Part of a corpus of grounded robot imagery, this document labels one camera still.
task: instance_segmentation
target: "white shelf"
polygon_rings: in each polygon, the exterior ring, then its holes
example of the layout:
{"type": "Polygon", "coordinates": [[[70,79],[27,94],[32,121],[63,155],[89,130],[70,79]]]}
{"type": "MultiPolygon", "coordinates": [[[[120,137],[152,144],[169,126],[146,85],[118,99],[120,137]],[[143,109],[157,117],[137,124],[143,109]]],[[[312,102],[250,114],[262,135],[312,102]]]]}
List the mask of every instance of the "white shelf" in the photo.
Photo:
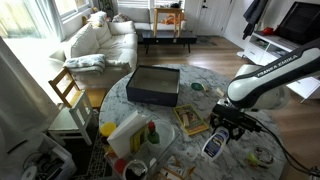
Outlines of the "white shelf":
{"type": "MultiPolygon", "coordinates": [[[[252,34],[250,41],[244,50],[244,56],[257,65],[265,66],[280,58],[281,53],[289,53],[298,47],[298,44],[279,36],[264,36],[260,31],[257,31],[252,34]]],[[[288,84],[287,87],[303,98],[301,102],[306,99],[320,98],[319,78],[309,77],[300,79],[288,84]]]]}

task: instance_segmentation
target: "marble tabletop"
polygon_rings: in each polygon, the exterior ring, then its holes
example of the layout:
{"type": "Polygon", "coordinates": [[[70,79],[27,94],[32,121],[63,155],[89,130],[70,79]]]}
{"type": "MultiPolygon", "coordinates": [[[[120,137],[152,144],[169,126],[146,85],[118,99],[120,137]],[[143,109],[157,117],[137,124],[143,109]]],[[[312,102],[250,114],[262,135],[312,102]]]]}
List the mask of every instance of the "marble tabletop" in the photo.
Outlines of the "marble tabletop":
{"type": "MultiPolygon", "coordinates": [[[[203,118],[208,117],[220,98],[215,90],[219,87],[221,90],[226,91],[230,82],[230,79],[227,77],[200,67],[182,64],[157,66],[180,69],[180,90],[177,106],[192,104],[203,118]],[[206,85],[209,91],[204,93],[203,91],[193,90],[190,87],[193,82],[206,85]]],[[[110,121],[119,125],[131,113],[138,110],[139,113],[146,115],[152,120],[170,121],[176,129],[181,131],[182,135],[176,140],[178,146],[175,147],[176,150],[174,152],[184,166],[196,167],[191,175],[192,179],[279,179],[282,167],[286,162],[284,155],[273,138],[263,132],[250,133],[246,131],[238,141],[230,140],[222,154],[214,161],[203,159],[200,155],[195,160],[189,159],[185,153],[187,148],[192,147],[193,151],[200,153],[203,145],[211,136],[212,128],[192,136],[187,136],[180,128],[180,123],[172,107],[128,101],[125,87],[131,75],[128,74],[117,82],[105,97],[99,115],[100,126],[110,121]],[[255,146],[266,147],[273,153],[275,163],[269,169],[254,169],[244,161],[247,153],[255,146]]],[[[248,112],[247,114],[261,121],[280,137],[279,130],[275,122],[272,121],[268,111],[248,112]]]]}

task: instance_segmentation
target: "white sofa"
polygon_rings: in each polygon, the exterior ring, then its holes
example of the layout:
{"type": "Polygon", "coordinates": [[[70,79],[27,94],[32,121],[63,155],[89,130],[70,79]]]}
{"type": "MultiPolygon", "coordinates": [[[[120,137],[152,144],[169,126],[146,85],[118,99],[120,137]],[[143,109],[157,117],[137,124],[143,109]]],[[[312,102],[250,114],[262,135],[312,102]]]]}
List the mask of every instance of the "white sofa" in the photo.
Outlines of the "white sofa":
{"type": "MultiPolygon", "coordinates": [[[[153,30],[154,21],[154,9],[148,8],[130,8],[130,7],[118,7],[118,13],[121,13],[134,22],[136,33],[138,35],[138,41],[142,42],[142,31],[153,30]]],[[[167,14],[161,13],[158,17],[157,30],[174,30],[174,24],[163,24],[161,21],[167,16],[167,14]]],[[[186,21],[181,22],[181,29],[186,30],[186,21]]]]}
{"type": "Polygon", "coordinates": [[[104,54],[103,73],[72,73],[80,88],[111,88],[118,80],[137,66],[138,38],[132,21],[106,22],[102,27],[83,26],[72,37],[61,43],[60,49],[50,55],[49,63],[57,73],[66,59],[90,54],[104,54]]]}

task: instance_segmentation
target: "robotic arm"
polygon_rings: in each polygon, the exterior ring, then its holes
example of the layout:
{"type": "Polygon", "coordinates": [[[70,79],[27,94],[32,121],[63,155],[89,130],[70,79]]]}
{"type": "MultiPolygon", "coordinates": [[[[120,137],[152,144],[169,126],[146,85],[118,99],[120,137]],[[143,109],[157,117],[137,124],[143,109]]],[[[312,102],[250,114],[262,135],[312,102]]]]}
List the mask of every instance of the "robotic arm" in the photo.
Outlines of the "robotic arm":
{"type": "Polygon", "coordinates": [[[227,99],[212,110],[210,124],[228,129],[230,139],[238,140],[245,130],[260,132],[261,127],[244,111],[279,109],[289,101],[285,86],[292,81],[312,76],[320,70],[320,38],[266,66],[244,65],[227,89],[227,99]]]}

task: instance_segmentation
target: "rug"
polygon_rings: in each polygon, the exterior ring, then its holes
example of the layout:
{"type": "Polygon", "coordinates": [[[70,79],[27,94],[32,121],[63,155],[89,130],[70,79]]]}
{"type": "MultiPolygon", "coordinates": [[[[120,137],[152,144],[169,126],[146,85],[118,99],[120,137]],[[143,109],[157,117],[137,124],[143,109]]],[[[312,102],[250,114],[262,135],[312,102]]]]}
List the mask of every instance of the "rug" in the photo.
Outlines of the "rug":
{"type": "Polygon", "coordinates": [[[215,42],[213,42],[212,38],[214,36],[197,36],[197,45],[202,46],[217,46],[215,42]]]}
{"type": "Polygon", "coordinates": [[[73,180],[93,180],[111,176],[112,170],[104,159],[104,150],[100,141],[98,127],[88,127],[92,145],[88,146],[83,139],[65,140],[67,149],[77,167],[73,180]]]}

